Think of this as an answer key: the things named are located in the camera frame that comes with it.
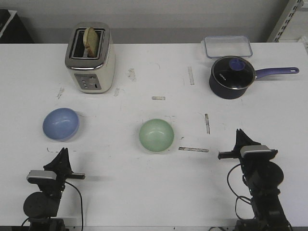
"green bowl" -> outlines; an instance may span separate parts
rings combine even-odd
[[[151,119],[139,131],[141,144],[151,152],[166,150],[173,143],[174,132],[169,123],[162,119]]]

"blue bowl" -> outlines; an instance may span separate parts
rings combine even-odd
[[[66,141],[72,138],[78,128],[78,115],[70,108],[58,108],[50,112],[43,122],[45,135],[56,141]]]

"table surface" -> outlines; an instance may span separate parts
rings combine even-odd
[[[242,97],[225,100],[209,87],[214,61],[200,44],[115,44],[113,85],[92,95],[77,90],[65,67],[67,44],[0,44],[1,225],[26,218],[23,203],[38,191],[26,181],[28,172],[43,170],[62,147],[69,150],[72,170],[86,174],[85,180],[69,180],[83,195],[86,226],[234,225],[236,198],[226,176],[238,160],[217,155],[233,149],[242,128],[279,150],[273,162],[284,172],[280,202],[293,226],[308,226],[308,56],[300,43],[251,46],[248,60],[255,69],[296,66],[300,73],[264,77]],[[77,134],[66,142],[42,131],[45,116],[60,107],[80,118]],[[159,154],[138,140],[141,125],[152,118],[175,131],[172,146]],[[249,196],[239,168],[230,181],[238,194]],[[244,203],[238,213],[253,217]],[[69,186],[58,216],[67,226],[81,224],[79,195]]]

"pan handle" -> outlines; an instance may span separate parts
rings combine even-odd
[[[257,79],[269,75],[281,75],[281,74],[296,74],[299,72],[297,67],[280,67],[280,68],[266,68],[256,71]]]

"saucepan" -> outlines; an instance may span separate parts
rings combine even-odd
[[[280,67],[255,70],[245,59],[238,56],[225,56],[212,66],[209,84],[212,91],[224,99],[236,99],[259,78],[268,75],[296,74],[297,67]]]

